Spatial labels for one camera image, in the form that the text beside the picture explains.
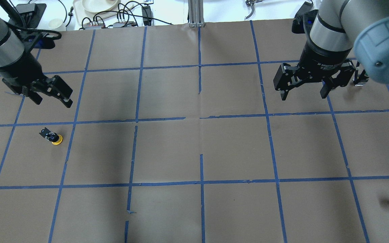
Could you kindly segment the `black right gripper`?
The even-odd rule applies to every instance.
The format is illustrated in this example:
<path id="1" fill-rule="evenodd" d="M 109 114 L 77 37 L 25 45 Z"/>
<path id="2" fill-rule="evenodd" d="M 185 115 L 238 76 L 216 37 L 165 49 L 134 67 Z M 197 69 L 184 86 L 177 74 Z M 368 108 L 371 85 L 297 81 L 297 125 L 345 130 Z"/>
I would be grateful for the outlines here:
<path id="1" fill-rule="evenodd" d="M 322 99 L 337 87 L 346 87 L 355 73 L 352 60 L 347 58 L 350 51 L 329 51 L 315 44 L 305 44 L 298 65 L 281 63 L 275 74 L 273 84 L 281 100 L 285 101 L 289 91 L 303 83 L 323 82 Z"/>

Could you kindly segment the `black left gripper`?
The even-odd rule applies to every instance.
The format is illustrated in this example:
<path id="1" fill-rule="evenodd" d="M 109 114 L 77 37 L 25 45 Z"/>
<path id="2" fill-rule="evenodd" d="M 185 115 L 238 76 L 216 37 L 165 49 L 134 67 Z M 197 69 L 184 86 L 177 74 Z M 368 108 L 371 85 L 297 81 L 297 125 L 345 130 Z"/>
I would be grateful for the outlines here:
<path id="1" fill-rule="evenodd" d="M 70 108 L 73 104 L 71 95 L 73 89 L 58 75 L 48 78 L 43 74 L 42 67 L 36 58 L 25 52 L 14 63 L 0 67 L 0 75 L 14 87 L 27 86 L 36 80 L 37 89 L 50 97 L 60 100 L 65 107 Z M 43 98 L 31 89 L 22 89 L 22 94 L 31 99 L 35 104 L 40 105 Z"/>

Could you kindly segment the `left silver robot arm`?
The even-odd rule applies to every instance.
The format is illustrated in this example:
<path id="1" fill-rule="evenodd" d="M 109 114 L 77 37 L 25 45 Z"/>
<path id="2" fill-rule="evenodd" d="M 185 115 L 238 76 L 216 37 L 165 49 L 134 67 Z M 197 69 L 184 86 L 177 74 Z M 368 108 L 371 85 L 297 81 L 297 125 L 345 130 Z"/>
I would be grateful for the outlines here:
<path id="1" fill-rule="evenodd" d="M 73 104 L 73 90 L 58 75 L 47 77 L 31 50 L 41 40 L 42 48 L 51 49 L 62 37 L 53 30 L 31 29 L 8 23 L 0 18 L 0 75 L 2 82 L 16 95 L 30 98 L 39 105 L 39 93 L 60 100 L 65 107 Z"/>

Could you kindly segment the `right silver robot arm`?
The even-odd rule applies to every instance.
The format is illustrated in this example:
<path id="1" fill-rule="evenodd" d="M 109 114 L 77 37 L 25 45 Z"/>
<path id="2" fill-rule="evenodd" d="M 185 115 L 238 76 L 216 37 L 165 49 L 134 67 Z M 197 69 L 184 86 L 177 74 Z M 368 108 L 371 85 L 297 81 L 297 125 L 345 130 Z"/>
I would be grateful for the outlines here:
<path id="1" fill-rule="evenodd" d="M 323 83 L 321 98 L 372 79 L 389 85 L 389 0 L 324 0 L 318 9 L 301 6 L 292 32 L 307 37 L 296 66 L 282 63 L 274 89 L 286 100 L 290 90 Z"/>

